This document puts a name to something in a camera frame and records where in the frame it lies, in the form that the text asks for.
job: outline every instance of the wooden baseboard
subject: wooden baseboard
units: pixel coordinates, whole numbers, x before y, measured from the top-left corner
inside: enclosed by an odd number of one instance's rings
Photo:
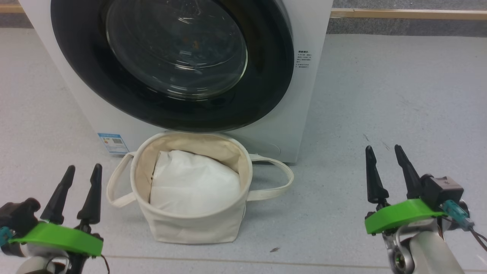
[[[0,4],[0,13],[24,13],[24,10],[20,5]],[[331,18],[435,19],[435,20],[487,20],[487,11],[332,9],[330,17]]]
[[[0,4],[0,13],[24,13],[21,5]]]

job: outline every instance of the washing machine door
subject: washing machine door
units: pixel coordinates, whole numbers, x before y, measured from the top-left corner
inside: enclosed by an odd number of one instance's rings
[[[269,113],[294,66],[274,0],[52,0],[57,42],[83,81],[145,122],[186,132]]]

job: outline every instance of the laundry basket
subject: laundry basket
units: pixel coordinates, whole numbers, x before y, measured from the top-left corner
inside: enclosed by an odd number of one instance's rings
[[[150,204],[152,174],[160,151],[181,150],[210,157],[228,166],[240,177],[240,194],[227,207],[204,215],[178,215],[164,212]],[[114,198],[123,170],[133,158],[130,169],[132,193]],[[286,173],[286,185],[249,191],[252,162],[267,161]],[[231,242],[237,237],[248,201],[266,200],[284,194],[294,179],[289,167],[275,159],[249,155],[236,140],[219,134],[161,133],[144,142],[137,152],[126,154],[113,172],[107,186],[107,199],[115,207],[138,202],[157,241],[182,244]]]

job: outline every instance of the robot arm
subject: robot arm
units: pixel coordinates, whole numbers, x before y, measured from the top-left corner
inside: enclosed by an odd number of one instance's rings
[[[377,204],[376,212],[365,217],[367,233],[382,234],[394,274],[464,274],[443,239],[444,228],[470,231],[483,247],[485,244],[480,240],[484,237],[473,230],[467,205],[461,200],[463,188],[449,177],[426,174],[420,178],[401,146],[396,145],[395,152],[408,193],[406,201],[390,205],[372,147],[365,150],[367,197]],[[449,216],[448,223],[443,222],[445,216]]]
[[[96,164],[90,179],[92,186],[77,215],[80,224],[75,228],[61,226],[66,195],[75,175],[74,166],[68,167],[42,212],[40,218],[44,221],[34,216],[40,204],[33,198],[22,203],[7,203],[0,208],[2,252],[30,257],[17,274],[81,274],[89,257],[101,256],[103,238],[92,234],[90,227],[100,222],[101,174],[102,167]],[[58,258],[64,259],[65,263],[53,262]]]
[[[423,231],[409,242],[414,271],[412,274],[464,274],[444,239],[437,233]]]

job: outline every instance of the floor seam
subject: floor seam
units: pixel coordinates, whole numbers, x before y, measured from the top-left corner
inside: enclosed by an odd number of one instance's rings
[[[204,258],[168,258],[168,257],[138,257],[138,256],[118,256],[106,255],[106,258],[115,259],[145,259],[145,260],[165,260],[165,261],[201,261],[201,262],[222,262],[222,263],[251,263],[251,264],[276,264],[294,266],[316,266],[316,267],[340,267],[340,268],[365,268],[365,269],[389,269],[388,266],[369,266],[369,265],[341,265],[341,264],[315,264],[315,263],[293,263],[293,262],[271,262],[271,261],[250,261],[250,260],[226,260],[226,259],[204,259]],[[465,272],[487,273],[487,270],[464,269]]]

